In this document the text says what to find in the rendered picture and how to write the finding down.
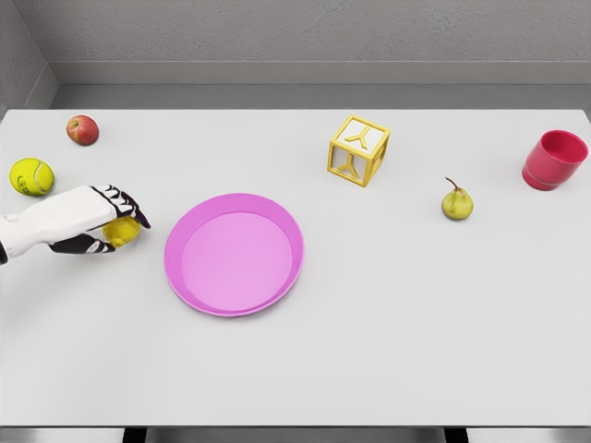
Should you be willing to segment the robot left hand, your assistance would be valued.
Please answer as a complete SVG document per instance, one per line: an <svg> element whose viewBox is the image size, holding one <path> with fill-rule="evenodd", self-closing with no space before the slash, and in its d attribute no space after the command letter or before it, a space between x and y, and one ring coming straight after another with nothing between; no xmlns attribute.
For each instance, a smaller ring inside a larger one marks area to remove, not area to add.
<svg viewBox="0 0 591 443"><path fill-rule="evenodd" d="M40 203L42 240L58 254L112 253L115 247L90 231L126 216L151 227L139 204L112 185L78 186Z"/></svg>

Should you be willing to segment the yellow lemon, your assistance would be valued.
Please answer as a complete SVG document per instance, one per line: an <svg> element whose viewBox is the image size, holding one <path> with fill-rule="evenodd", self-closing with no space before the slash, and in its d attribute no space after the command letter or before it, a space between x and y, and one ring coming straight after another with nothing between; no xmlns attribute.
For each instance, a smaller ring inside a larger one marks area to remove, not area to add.
<svg viewBox="0 0 591 443"><path fill-rule="evenodd" d="M141 224L131 216L114 219L102 226L104 238L114 248L132 242L141 230Z"/></svg>

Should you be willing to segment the pink plate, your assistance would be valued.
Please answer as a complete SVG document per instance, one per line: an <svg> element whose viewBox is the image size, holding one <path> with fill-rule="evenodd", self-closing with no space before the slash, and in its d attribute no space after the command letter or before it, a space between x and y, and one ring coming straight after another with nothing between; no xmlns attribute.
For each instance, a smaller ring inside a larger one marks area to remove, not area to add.
<svg viewBox="0 0 591 443"><path fill-rule="evenodd" d="M199 203L170 232L164 271L176 295L216 317L257 313L284 297L301 272L304 236L280 204L252 194Z"/></svg>

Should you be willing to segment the yellow tennis ball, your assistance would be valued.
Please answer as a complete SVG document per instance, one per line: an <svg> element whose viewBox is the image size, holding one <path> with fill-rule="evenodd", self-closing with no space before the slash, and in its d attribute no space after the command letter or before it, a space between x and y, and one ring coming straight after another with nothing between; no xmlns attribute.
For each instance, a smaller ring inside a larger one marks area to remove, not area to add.
<svg viewBox="0 0 591 443"><path fill-rule="evenodd" d="M9 181L20 194L37 197L52 189L54 172L46 162L37 158L24 158L10 168Z"/></svg>

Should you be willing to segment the red apple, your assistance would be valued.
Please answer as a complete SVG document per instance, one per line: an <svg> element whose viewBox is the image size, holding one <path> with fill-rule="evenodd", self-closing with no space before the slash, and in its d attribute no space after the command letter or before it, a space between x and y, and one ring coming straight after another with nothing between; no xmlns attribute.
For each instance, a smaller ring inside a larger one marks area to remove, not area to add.
<svg viewBox="0 0 591 443"><path fill-rule="evenodd" d="M89 146L98 140L100 130L92 118L84 114L79 114L67 121L66 134L78 145Z"/></svg>

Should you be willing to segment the yellow letter block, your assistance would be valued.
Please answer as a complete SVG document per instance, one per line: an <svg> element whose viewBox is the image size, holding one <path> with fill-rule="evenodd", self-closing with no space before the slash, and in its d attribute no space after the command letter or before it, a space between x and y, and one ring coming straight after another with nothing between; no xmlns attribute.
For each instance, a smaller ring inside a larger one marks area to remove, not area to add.
<svg viewBox="0 0 591 443"><path fill-rule="evenodd" d="M350 114L329 143L327 171L366 187L380 168L391 130Z"/></svg>

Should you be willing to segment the green pear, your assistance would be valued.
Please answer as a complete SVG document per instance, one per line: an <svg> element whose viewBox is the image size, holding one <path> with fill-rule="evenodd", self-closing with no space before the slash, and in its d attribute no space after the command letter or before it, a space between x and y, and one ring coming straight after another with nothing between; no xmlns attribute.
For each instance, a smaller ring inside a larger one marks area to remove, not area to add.
<svg viewBox="0 0 591 443"><path fill-rule="evenodd" d="M473 199L464 188L459 187L452 179L446 177L446 180L453 185L453 190L443 198L442 212L453 221L467 219L474 210Z"/></svg>

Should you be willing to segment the red cup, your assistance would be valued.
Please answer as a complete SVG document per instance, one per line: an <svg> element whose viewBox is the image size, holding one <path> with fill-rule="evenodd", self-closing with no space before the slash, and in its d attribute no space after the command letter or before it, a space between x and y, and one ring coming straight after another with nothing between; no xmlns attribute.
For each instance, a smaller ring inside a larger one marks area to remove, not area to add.
<svg viewBox="0 0 591 443"><path fill-rule="evenodd" d="M522 177L535 189L551 191L567 182L588 156L585 142L565 130L544 133L528 154Z"/></svg>

